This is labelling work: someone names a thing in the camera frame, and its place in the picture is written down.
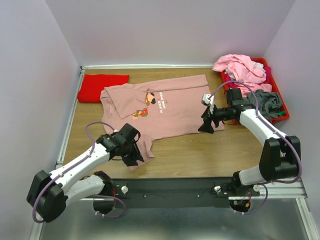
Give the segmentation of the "dusty pink graphic t-shirt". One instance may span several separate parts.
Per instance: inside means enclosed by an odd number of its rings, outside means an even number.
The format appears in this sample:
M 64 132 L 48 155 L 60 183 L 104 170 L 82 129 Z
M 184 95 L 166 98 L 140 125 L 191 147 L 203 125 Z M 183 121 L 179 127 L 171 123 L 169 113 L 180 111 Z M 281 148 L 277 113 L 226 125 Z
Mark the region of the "dusty pink graphic t-shirt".
M 206 106 L 201 103 L 210 88 L 205 75 L 105 87 L 100 94 L 102 122 L 120 130 L 126 123 L 136 128 L 143 160 L 134 170 L 153 159 L 155 140 L 197 134 Z

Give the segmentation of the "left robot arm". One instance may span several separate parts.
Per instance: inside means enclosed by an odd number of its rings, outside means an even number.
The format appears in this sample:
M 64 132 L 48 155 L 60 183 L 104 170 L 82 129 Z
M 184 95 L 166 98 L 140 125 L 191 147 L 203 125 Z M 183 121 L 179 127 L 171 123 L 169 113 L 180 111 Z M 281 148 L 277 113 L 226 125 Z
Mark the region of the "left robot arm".
M 104 172 L 85 174 L 94 168 L 120 157 L 128 166 L 136 166 L 143 157 L 138 148 L 141 133 L 126 123 L 120 130 L 111 129 L 111 134 L 94 139 L 84 153 L 66 165 L 49 173 L 39 171 L 33 177 L 26 201 L 32 206 L 34 222 L 50 223 L 57 219 L 68 205 L 86 197 L 107 197 L 112 180 Z

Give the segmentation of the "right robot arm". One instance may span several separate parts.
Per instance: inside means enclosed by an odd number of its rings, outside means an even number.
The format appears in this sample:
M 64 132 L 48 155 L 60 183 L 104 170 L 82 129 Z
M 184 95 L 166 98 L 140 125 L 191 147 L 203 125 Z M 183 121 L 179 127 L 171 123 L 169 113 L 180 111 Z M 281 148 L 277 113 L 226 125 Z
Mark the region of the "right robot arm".
M 201 102 L 206 110 L 201 116 L 203 124 L 198 129 L 199 132 L 213 134 L 214 128 L 221 122 L 236 120 L 250 130 L 263 149 L 257 166 L 235 172 L 231 182 L 221 189 L 241 196 L 247 192 L 248 186 L 270 182 L 292 184 L 298 181 L 302 175 L 300 140 L 275 128 L 259 112 L 257 104 L 242 98 L 239 89 L 227 90 L 226 100 L 228 106 L 218 108 L 212 94 L 203 95 Z

